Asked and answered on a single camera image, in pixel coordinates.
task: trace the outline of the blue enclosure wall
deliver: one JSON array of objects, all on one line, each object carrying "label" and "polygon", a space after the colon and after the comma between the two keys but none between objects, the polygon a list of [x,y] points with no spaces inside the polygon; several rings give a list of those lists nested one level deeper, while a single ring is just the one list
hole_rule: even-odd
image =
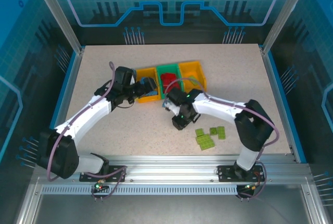
[{"label": "blue enclosure wall", "polygon": [[73,51],[44,0],[0,8],[0,219],[12,224],[34,166],[23,159],[37,148],[22,140],[48,127]]},{"label": "blue enclosure wall", "polygon": [[263,43],[285,0],[59,0],[81,44]]},{"label": "blue enclosure wall", "polygon": [[299,0],[272,54],[305,157],[332,174],[333,0]]}]

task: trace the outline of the green lego brick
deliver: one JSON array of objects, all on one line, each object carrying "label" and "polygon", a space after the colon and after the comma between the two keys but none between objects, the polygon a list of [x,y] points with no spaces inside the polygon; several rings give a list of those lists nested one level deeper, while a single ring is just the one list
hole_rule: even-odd
[{"label": "green lego brick", "polygon": [[210,139],[209,141],[205,141],[205,142],[200,143],[201,150],[206,150],[206,149],[209,149],[211,147],[215,147],[215,143],[213,142],[212,139]]},{"label": "green lego brick", "polygon": [[218,126],[217,135],[219,137],[219,140],[224,140],[225,139],[225,129],[224,129],[224,127]]},{"label": "green lego brick", "polygon": [[209,133],[210,135],[217,135],[217,128],[210,128]]},{"label": "green lego brick", "polygon": [[[191,79],[194,79],[194,80],[197,80],[194,76],[189,76],[188,78],[191,78]],[[198,85],[197,82],[195,81],[190,81],[194,86]]]},{"label": "green lego brick", "polygon": [[196,134],[197,134],[197,136],[204,135],[203,129],[196,129]]},{"label": "green lego brick", "polygon": [[206,141],[209,141],[209,140],[212,140],[212,139],[210,138],[210,135],[204,134],[204,135],[196,137],[196,140],[197,140],[197,143],[200,144],[202,142],[206,142]]}]

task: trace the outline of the enclosure floor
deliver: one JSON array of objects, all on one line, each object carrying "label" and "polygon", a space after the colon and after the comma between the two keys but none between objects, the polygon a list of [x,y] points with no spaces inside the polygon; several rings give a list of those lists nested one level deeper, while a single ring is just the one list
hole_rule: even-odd
[{"label": "enclosure floor", "polygon": [[[76,80],[67,119],[80,110],[95,90],[111,79],[108,62],[115,66],[145,68],[199,60],[209,94],[236,102],[257,100],[280,131],[280,140],[265,153],[290,153],[264,63],[256,44],[120,45],[86,46]],[[162,101],[135,103],[117,108],[95,124],[79,144],[82,153],[101,155],[218,155],[239,154],[242,144],[236,127],[226,121],[202,115],[197,123],[178,131],[173,114]],[[224,126],[225,140],[213,136],[215,147],[202,151],[195,129]]]}]

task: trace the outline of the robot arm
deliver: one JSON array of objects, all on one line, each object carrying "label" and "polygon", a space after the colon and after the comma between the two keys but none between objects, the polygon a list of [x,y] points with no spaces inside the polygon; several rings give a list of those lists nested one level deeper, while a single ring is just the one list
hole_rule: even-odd
[{"label": "robot arm", "polygon": [[[233,107],[216,101],[225,102]],[[251,109],[270,121],[266,112],[255,100],[250,100],[248,103],[235,103],[213,96],[207,98],[201,90],[193,89],[187,94],[173,88],[167,94],[165,101],[165,108],[175,114],[172,122],[179,130],[191,122],[196,122],[200,114],[215,116],[235,124],[243,147],[235,162],[234,172],[239,179],[242,179],[254,166],[258,154],[270,137],[273,128],[259,117],[237,106]]]},{"label": "robot arm", "polygon": [[101,175],[108,173],[109,163],[105,158],[96,154],[79,156],[76,150],[77,145],[92,126],[115,110],[124,100],[132,104],[134,99],[153,91],[157,86],[151,78],[145,78],[143,82],[135,82],[135,71],[125,67],[116,69],[110,92],[100,99],[108,89],[107,84],[96,90],[92,99],[83,107],[83,109],[88,107],[88,110],[83,113],[81,110],[55,129],[48,129],[40,134],[36,162],[39,166],[47,168],[56,140],[63,130],[69,127],[57,146],[51,172],[64,179],[73,173],[80,172],[100,173]]}]

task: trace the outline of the yellow bin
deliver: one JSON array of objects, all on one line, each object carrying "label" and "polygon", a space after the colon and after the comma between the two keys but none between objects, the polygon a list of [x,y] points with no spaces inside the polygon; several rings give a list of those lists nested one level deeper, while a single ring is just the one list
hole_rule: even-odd
[{"label": "yellow bin", "polygon": [[152,67],[152,68],[146,68],[146,69],[137,69],[136,70],[136,81],[140,81],[142,77],[151,77],[155,80],[155,83],[157,85],[157,88],[155,90],[157,91],[158,94],[151,95],[151,96],[143,96],[138,99],[139,103],[146,103],[146,102],[161,100],[161,91],[160,91],[160,86],[159,86],[159,82],[158,82],[156,68]]},{"label": "yellow bin", "polygon": [[[197,81],[199,81],[202,86],[204,87],[204,90],[207,90],[207,84],[206,84],[206,78],[204,76],[204,73],[202,71],[202,67],[199,61],[190,61],[186,63],[179,63],[179,70],[181,71],[182,77],[186,78],[195,78]],[[198,89],[201,90],[201,87],[198,84],[193,84],[191,81],[183,80],[184,83],[184,90],[186,93],[190,92],[192,89]]]}]

